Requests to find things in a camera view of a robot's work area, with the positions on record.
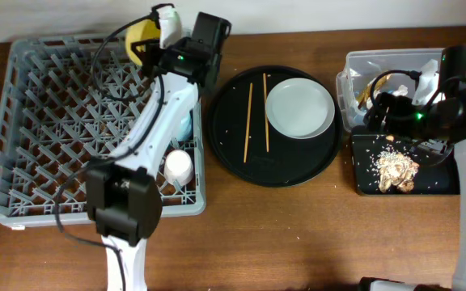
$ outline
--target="plastic dish rack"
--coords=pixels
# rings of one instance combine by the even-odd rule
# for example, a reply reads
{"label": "plastic dish rack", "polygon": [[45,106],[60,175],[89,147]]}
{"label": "plastic dish rack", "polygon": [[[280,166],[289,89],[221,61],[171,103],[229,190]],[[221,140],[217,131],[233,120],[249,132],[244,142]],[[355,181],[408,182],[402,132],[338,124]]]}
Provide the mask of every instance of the plastic dish rack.
{"label": "plastic dish rack", "polygon": [[[0,223],[13,229],[52,226],[53,198],[67,177],[92,155],[106,156],[140,115],[147,96],[122,103],[91,88],[91,57],[102,35],[18,40],[11,46],[0,105]],[[148,92],[123,38],[101,54],[100,80],[115,96]],[[193,157],[195,179],[182,188],[156,183],[162,217],[197,215],[205,208],[200,104],[192,111],[193,139],[172,142]],[[85,183],[77,179],[61,198],[65,224],[88,223]]]}

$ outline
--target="yellow object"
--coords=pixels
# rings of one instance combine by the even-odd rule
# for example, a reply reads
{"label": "yellow object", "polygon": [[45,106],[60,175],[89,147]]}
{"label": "yellow object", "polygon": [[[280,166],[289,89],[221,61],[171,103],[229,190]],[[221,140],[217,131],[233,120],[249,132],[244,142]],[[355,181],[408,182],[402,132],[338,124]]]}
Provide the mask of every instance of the yellow object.
{"label": "yellow object", "polygon": [[[389,75],[386,75],[386,77],[381,78],[377,82],[377,84],[375,84],[375,91],[380,90],[380,88],[384,86],[384,84],[389,80],[390,77],[391,75],[389,74]],[[359,109],[361,109],[362,106],[366,105],[366,101],[370,98],[371,85],[373,85],[374,81],[375,81],[374,79],[371,80],[371,82],[366,86],[366,88],[364,88],[361,94],[357,96],[356,100],[357,102],[359,102],[359,106],[358,106]]]}
{"label": "yellow object", "polygon": [[125,33],[125,50],[129,59],[136,65],[142,65],[142,61],[130,49],[130,44],[141,40],[159,39],[160,36],[161,31],[152,20],[144,20],[127,28],[127,33]]}

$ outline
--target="wire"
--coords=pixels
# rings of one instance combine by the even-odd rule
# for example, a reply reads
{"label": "wire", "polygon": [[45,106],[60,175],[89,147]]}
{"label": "wire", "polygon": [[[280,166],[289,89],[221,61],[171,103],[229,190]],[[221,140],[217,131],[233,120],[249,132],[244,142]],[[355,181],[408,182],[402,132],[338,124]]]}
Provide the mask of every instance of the wire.
{"label": "wire", "polygon": [[102,90],[97,78],[96,78],[96,62],[98,61],[99,57],[100,57],[100,54],[102,53],[102,51],[104,50],[105,46],[109,43],[109,41],[111,41],[112,39],[116,38],[118,34],[120,34],[120,32],[123,32],[125,29],[133,26],[134,24],[136,23],[140,23],[141,21],[144,21],[144,20],[153,20],[154,19],[154,14],[155,12],[153,13],[150,13],[148,14],[147,16],[143,16],[143,17],[140,17],[130,23],[127,23],[126,25],[118,28],[117,30],[115,30],[113,33],[111,33],[108,37],[106,37],[104,39],[104,42],[102,42],[102,44],[98,47],[98,49],[96,49],[96,52],[95,52],[95,56],[93,57],[93,60],[91,61],[91,82],[93,83],[93,86],[95,87],[95,89],[102,93],[102,98],[109,98],[110,100],[114,100],[114,101],[132,101],[138,97],[140,97],[140,94],[137,94],[137,95],[131,95],[129,97],[126,97],[126,98],[117,98],[117,97],[114,97],[110,94],[105,94],[104,91]]}
{"label": "wire", "polygon": [[[425,142],[426,140],[420,140],[420,141],[415,141],[412,145],[411,148],[409,149],[410,153],[414,153],[418,148],[419,145],[422,142]],[[449,145],[445,151],[443,151],[443,154],[440,155],[440,158],[437,158],[434,160],[434,162],[420,162],[420,161],[414,161],[415,163],[419,164],[422,167],[435,167],[439,164],[441,164],[443,161],[445,161],[446,158],[449,157],[449,155],[452,153],[452,150],[454,149],[453,145]]]}
{"label": "wire", "polygon": [[[375,94],[375,87],[377,85],[377,82],[381,79],[381,78],[384,78],[385,76],[389,75],[389,74],[405,74],[405,75],[408,75],[411,79],[413,80],[418,80],[420,78],[420,76],[422,75],[421,72],[417,72],[417,71],[406,71],[406,70],[389,70],[387,72],[384,72],[382,74],[380,74],[377,78],[375,78],[375,80],[373,81],[373,83],[371,84],[371,89],[370,89],[370,99],[371,99],[371,102],[373,103],[373,107],[375,108],[375,110],[377,112],[379,112],[379,114],[385,116],[386,118],[388,118],[389,120],[396,120],[396,121],[407,121],[407,120],[414,120],[415,118],[417,118],[417,113],[411,113],[407,116],[395,116],[391,113],[387,113],[386,111],[384,111],[384,109],[382,109],[380,107],[380,105],[375,101],[375,97],[374,97],[374,94]],[[455,76],[455,77],[451,77],[451,78],[448,78],[447,80],[445,80],[440,86],[438,86],[438,89],[433,93],[433,95],[430,97],[429,101],[426,103],[426,105],[424,105],[421,109],[420,109],[420,112],[423,112],[423,113],[427,113],[427,111],[429,110],[431,104],[434,102],[434,100],[436,99],[436,97],[444,92],[447,87],[449,86],[449,84],[453,83],[454,81],[459,81],[459,82],[464,82],[466,84],[466,77],[463,77],[463,76]]]}
{"label": "wire", "polygon": [[386,111],[384,111],[384,109],[382,109],[380,107],[380,105],[375,101],[375,97],[373,96],[374,93],[375,93],[375,87],[377,86],[377,82],[381,79],[381,78],[384,78],[386,77],[387,75],[389,74],[404,74],[404,75],[408,75],[411,79],[413,80],[418,80],[420,78],[420,75],[422,73],[420,72],[417,72],[417,71],[406,71],[406,70],[389,70],[387,72],[384,72],[382,74],[380,74],[377,78],[375,78],[375,80],[373,81],[373,83],[371,84],[371,89],[370,89],[370,99],[371,99],[371,102],[373,103],[373,108],[375,108],[375,110],[377,112],[379,112],[380,115],[388,118],[389,120],[396,120],[396,121],[407,121],[407,120],[413,120],[416,116],[416,114],[409,114],[408,116],[394,116],[393,114],[391,113],[387,113]]}
{"label": "wire", "polygon": [[91,164],[89,166],[82,167],[82,168],[78,169],[75,173],[71,174],[68,177],[67,181],[65,181],[64,184],[59,187],[57,193],[55,194],[56,196],[55,196],[54,205],[53,205],[53,215],[55,217],[55,222],[57,223],[57,228],[67,238],[73,239],[73,240],[77,241],[78,243],[83,243],[83,244],[87,244],[87,245],[90,245],[90,246],[105,247],[105,248],[108,248],[108,249],[110,249],[110,250],[112,250],[114,252],[114,254],[116,255],[116,260],[118,261],[118,265],[120,267],[120,276],[121,276],[121,283],[122,283],[122,290],[123,291],[126,291],[126,289],[125,289],[125,271],[124,271],[124,268],[123,268],[120,249],[118,249],[117,247],[108,245],[106,243],[91,241],[91,240],[85,239],[85,238],[80,238],[80,237],[77,237],[75,235],[72,235],[72,234],[66,232],[65,229],[64,229],[64,226],[62,225],[62,222],[61,222],[60,212],[59,212],[59,208],[60,208],[59,204],[60,204],[62,193],[64,193],[66,188],[70,184],[73,183],[73,181],[77,178],[78,175],[80,175],[82,173],[85,173],[86,171],[89,171],[90,169],[107,166],[107,165],[112,164],[112,163],[114,163],[114,162],[116,162],[118,160],[121,160],[123,158],[127,158],[128,156],[133,154],[141,146],[141,144],[146,140],[146,138],[148,137],[150,131],[154,127],[154,124],[155,124],[156,120],[158,119],[159,114],[161,113],[161,109],[163,108],[163,103],[164,103],[164,99],[165,99],[165,86],[164,86],[164,82],[163,82],[163,76],[158,76],[158,80],[159,80],[159,87],[160,87],[160,91],[161,91],[160,96],[159,96],[159,101],[158,101],[159,105],[156,108],[156,111],[154,113],[154,117],[152,118],[152,121],[149,123],[149,126],[146,128],[146,131],[143,133],[143,135],[139,139],[139,141],[136,144],[134,144],[134,146],[132,148],[129,148],[122,155],[119,155],[117,157],[107,158],[107,159],[103,160],[102,162],[93,163],[93,164]]}

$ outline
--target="white plate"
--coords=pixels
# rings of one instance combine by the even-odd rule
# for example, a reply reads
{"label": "white plate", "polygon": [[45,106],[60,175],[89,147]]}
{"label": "white plate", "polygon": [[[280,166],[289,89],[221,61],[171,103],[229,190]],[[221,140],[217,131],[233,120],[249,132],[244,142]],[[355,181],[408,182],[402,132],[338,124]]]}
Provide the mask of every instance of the white plate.
{"label": "white plate", "polygon": [[290,78],[277,84],[267,96],[265,110],[278,132],[298,139],[323,133],[336,113],[328,91],[307,78]]}

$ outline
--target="white cup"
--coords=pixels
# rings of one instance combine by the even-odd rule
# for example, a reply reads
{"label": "white cup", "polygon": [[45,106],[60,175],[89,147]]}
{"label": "white cup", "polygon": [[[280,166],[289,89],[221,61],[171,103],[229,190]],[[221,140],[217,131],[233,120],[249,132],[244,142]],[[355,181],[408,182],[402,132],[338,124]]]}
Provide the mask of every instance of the white cup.
{"label": "white cup", "polygon": [[165,179],[170,184],[177,181],[180,186],[184,186],[193,178],[192,158],[184,150],[173,150],[165,160]]}

